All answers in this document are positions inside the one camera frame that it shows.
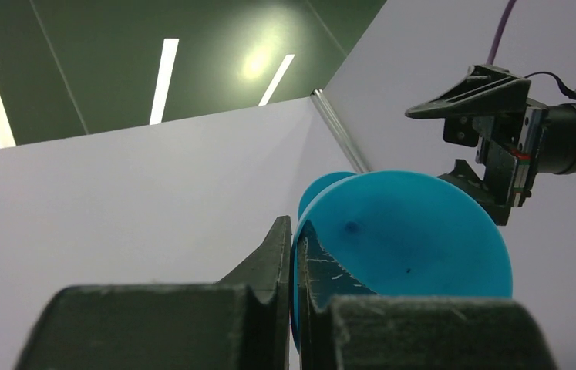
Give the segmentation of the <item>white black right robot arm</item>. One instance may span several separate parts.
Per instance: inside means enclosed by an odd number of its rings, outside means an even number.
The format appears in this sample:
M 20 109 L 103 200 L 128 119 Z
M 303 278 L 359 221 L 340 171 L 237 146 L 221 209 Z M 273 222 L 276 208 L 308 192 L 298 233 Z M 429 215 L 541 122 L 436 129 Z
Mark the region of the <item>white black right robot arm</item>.
M 499 226 L 531 197 L 539 173 L 576 173 L 576 89 L 551 106 L 529 97 L 531 81 L 492 65 L 473 65 L 454 87 L 406 111 L 411 119 L 442 119 L 447 143 L 473 147 L 482 177 L 457 160 L 443 179 L 470 195 Z

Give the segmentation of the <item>blue plastic wine glass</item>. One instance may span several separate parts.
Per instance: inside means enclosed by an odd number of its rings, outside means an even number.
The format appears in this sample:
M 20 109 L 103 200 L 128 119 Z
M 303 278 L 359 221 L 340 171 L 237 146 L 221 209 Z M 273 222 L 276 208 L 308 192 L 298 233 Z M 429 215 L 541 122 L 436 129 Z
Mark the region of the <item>blue plastic wine glass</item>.
M 467 193 L 405 170 L 328 173 L 298 202 L 324 249 L 368 289 L 387 296 L 511 298 L 504 239 Z

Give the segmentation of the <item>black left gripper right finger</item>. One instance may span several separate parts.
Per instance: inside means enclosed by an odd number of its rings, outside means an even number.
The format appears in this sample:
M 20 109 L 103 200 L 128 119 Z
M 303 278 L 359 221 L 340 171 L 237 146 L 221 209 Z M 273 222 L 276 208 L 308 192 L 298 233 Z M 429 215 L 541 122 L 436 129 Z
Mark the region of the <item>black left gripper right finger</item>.
M 296 342 L 303 369 L 555 369 L 516 301 L 378 295 L 322 246 L 296 238 Z

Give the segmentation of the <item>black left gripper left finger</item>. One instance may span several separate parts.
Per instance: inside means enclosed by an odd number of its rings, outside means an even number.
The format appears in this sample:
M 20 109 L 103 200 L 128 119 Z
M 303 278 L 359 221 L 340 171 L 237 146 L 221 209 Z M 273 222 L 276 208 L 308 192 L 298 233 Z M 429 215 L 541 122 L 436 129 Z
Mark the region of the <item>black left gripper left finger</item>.
M 17 369 L 286 369 L 291 220 L 219 281 L 75 285 L 42 310 Z

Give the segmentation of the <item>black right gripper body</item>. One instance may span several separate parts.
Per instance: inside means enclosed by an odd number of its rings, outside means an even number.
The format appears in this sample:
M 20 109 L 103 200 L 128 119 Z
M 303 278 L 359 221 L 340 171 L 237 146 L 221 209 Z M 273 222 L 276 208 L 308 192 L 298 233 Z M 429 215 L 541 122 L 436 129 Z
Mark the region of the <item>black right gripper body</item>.
M 548 106 L 529 99 L 521 113 L 453 117 L 444 123 L 448 143 L 476 147 L 476 162 L 485 166 L 479 177 L 499 204 L 522 207 L 534 181 L 534 146 Z

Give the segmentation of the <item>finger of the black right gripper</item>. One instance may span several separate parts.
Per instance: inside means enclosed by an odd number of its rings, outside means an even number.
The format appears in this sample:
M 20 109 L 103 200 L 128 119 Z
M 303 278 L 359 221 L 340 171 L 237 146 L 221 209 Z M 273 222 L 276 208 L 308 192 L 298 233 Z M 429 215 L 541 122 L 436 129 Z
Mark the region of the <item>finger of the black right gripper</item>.
M 478 177 L 467 161 L 456 159 L 453 169 L 437 178 L 446 181 L 473 198 L 497 226 L 506 226 L 511 207 L 497 202 L 487 185 Z
M 408 108 L 410 119 L 496 116 L 525 110 L 531 81 L 492 65 L 473 65 L 467 75 L 426 103 Z

